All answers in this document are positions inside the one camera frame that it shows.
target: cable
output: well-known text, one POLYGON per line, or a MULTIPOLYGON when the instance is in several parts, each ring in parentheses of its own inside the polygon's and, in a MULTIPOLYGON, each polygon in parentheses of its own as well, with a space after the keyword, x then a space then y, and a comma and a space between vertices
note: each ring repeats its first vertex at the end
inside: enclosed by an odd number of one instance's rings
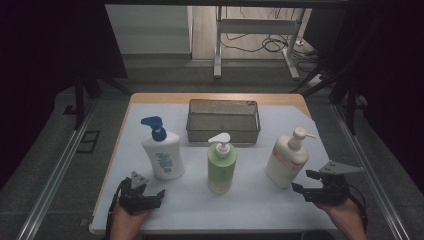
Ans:
POLYGON ((290 19, 293 19, 294 11, 296 11, 296 8, 293 8, 292 16, 290 17, 290 19))
POLYGON ((235 38, 230 38, 230 37, 228 37, 228 33, 226 33, 225 35, 227 36, 227 39, 228 39, 228 40, 232 41, 232 40, 236 40, 236 39, 239 39, 239 38, 245 37, 245 36, 247 36, 247 35, 249 35, 249 34, 248 34, 248 33, 245 33, 245 34, 242 34, 242 35, 237 36, 237 37, 235 37, 235 38))
POLYGON ((306 70, 304 67, 302 67, 301 65, 302 64, 304 64, 304 63, 312 63, 312 64, 315 64, 315 62, 297 62, 296 63, 296 68, 297 69, 299 69, 300 71, 302 71, 302 72, 306 72, 306 73, 308 73, 308 72, 312 72, 312 70, 306 70))
POLYGON ((282 49, 284 49, 285 47, 288 46, 287 42, 281 39, 277 39, 277 38, 272 38, 271 35, 268 35, 263 41, 262 41, 262 47, 258 48, 258 49, 254 49, 254 50, 249 50, 249 49, 243 49, 243 48, 239 48, 239 47, 234 47, 234 46, 229 46, 226 45, 225 43, 223 43, 221 41, 221 44, 227 48, 233 48, 233 49, 238 49, 244 52, 257 52, 260 51, 262 49, 267 50, 268 52, 280 52, 282 49), (269 45, 272 44, 274 47, 276 47, 276 49, 272 49, 269 47, 269 45))
POLYGON ((353 188, 353 189, 355 189, 356 190, 356 192, 357 193, 359 193, 359 195, 361 196, 361 198, 362 198, 362 204, 363 204, 363 206, 364 206, 364 208, 367 208, 367 202, 365 201, 365 197, 364 197, 364 195, 362 194, 362 192, 361 191, 359 191, 359 189, 358 188, 356 188, 355 186, 352 186, 352 185, 350 185, 350 184, 347 184, 349 187, 351 187, 351 188, 353 188))
POLYGON ((278 16, 280 16, 280 11, 281 11, 281 8, 278 8, 278 10, 276 10, 275 11, 275 19, 278 19, 278 16))
POLYGON ((246 16, 244 16, 243 12, 241 11, 241 7, 240 7, 240 13, 244 18, 246 18, 246 16))
POLYGON ((354 188, 362 197, 362 201, 363 203, 361 204, 361 202, 358 201, 357 198, 355 198, 355 196, 353 196, 351 193, 349 193, 349 198, 350 200, 352 200, 352 202, 355 203, 355 205, 359 208, 359 210, 361 211, 361 219, 362 219, 362 225, 364 226, 364 231, 367 231, 367 227, 368 227, 368 216, 367 216, 367 204, 365 202, 365 198, 362 195, 361 191, 359 191, 359 189, 355 188, 354 186, 351 186, 348 184, 349 187, 354 188))
POLYGON ((298 60, 297 67, 303 72, 311 72, 305 70, 301 65, 304 63, 316 63, 318 64, 321 60, 321 56, 318 55, 314 50, 310 52, 301 52, 293 49, 293 60, 298 60))
POLYGON ((111 228, 112 228, 112 216, 113 216, 113 211, 115 210, 115 206, 118 200, 118 194, 121 191, 122 185, 124 184, 125 181, 130 180, 129 178, 126 178, 125 180, 123 180, 118 188, 116 189, 115 195, 113 195, 112 198, 112 203, 110 204, 109 207, 109 211, 107 213, 107 220, 106 220, 106 236, 105 236, 105 240, 109 240, 110 239, 110 232, 111 232, 111 228))
POLYGON ((275 11, 275 9, 276 9, 276 8, 273 8, 273 9, 271 10, 271 12, 268 14, 267 19, 269 18, 269 16, 271 16, 271 14, 275 11))

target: soap bottle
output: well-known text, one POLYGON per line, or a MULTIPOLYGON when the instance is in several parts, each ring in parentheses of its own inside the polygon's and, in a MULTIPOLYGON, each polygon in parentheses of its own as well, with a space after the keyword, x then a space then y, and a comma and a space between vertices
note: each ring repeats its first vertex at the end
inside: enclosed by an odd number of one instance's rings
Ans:
POLYGON ((167 132, 158 116, 143 118, 141 124, 152 128, 152 134, 144 137, 141 144, 149 156, 155 177, 170 180, 182 176, 185 168, 181 160, 180 137, 167 132))
POLYGON ((275 142, 265 172, 281 188, 290 186, 309 159, 308 151, 303 146, 305 137, 315 138, 305 129, 297 127, 293 136, 281 136, 275 142))
POLYGON ((217 194, 228 192, 233 181, 237 150, 230 144, 230 134, 221 133, 208 140, 208 186, 217 194))

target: wall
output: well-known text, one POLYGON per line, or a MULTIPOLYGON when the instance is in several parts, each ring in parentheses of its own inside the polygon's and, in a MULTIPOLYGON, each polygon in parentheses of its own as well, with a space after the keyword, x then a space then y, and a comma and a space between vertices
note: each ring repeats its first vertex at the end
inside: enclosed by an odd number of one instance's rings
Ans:
POLYGON ((106 5, 122 54, 191 53, 191 6, 106 5))

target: table leg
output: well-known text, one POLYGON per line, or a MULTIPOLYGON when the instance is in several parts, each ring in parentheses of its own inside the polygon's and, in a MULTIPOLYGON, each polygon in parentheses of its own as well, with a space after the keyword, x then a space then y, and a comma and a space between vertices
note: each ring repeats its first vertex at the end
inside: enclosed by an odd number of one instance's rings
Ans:
POLYGON ((346 125, 351 131, 352 135, 356 135, 355 132, 355 110, 356 110, 356 97, 358 95, 358 86, 353 83, 350 90, 347 93, 347 116, 346 125))
POLYGON ((325 68, 325 64, 319 64, 312 72, 308 74, 308 76, 305 77, 305 79, 302 80, 302 82, 290 93, 297 93, 302 87, 304 87, 306 84, 308 84, 312 79, 314 79, 315 76, 317 76, 323 68, 325 68))
POLYGON ((299 73, 297 72, 296 65, 293 63, 293 60, 292 60, 292 54, 293 54, 294 44, 296 43, 297 36, 299 35, 300 27, 302 26, 302 20, 303 20, 303 16, 305 15, 305 10, 306 10, 305 8, 302 8, 300 14, 297 16, 296 24, 294 25, 294 29, 289 41, 289 46, 287 47, 287 50, 283 49, 284 59, 286 60, 287 67, 289 68, 289 71, 293 80, 300 79, 299 73))
POLYGON ((77 74, 75 79, 75 108, 76 108, 76 123, 75 130, 78 130, 81 123, 84 121, 84 83, 80 74, 77 74))
POLYGON ((214 78, 221 78, 221 23, 222 23, 222 6, 217 7, 216 18, 216 47, 215 61, 213 68, 214 78))
POLYGON ((129 89, 129 88, 125 87, 124 85, 118 83, 115 79, 112 79, 112 78, 102 78, 101 80, 103 82, 111 85, 112 87, 118 89, 119 91, 127 94, 127 95, 133 95, 134 94, 134 92, 131 89, 129 89))

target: bottle label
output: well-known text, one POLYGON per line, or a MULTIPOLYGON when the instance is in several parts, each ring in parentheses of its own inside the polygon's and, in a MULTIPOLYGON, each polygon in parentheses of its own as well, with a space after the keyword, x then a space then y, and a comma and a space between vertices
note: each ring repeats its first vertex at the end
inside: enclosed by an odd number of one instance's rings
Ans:
POLYGON ((163 171, 167 174, 172 172, 172 159, 170 153, 157 153, 156 157, 159 162, 159 166, 163 168, 163 171))
POLYGON ((274 148, 272 149, 272 155, 277 161, 281 162, 284 165, 284 167, 286 167, 287 169, 290 169, 293 171, 300 171, 303 167, 303 164, 294 163, 289 156, 278 151, 276 146, 274 146, 274 148))

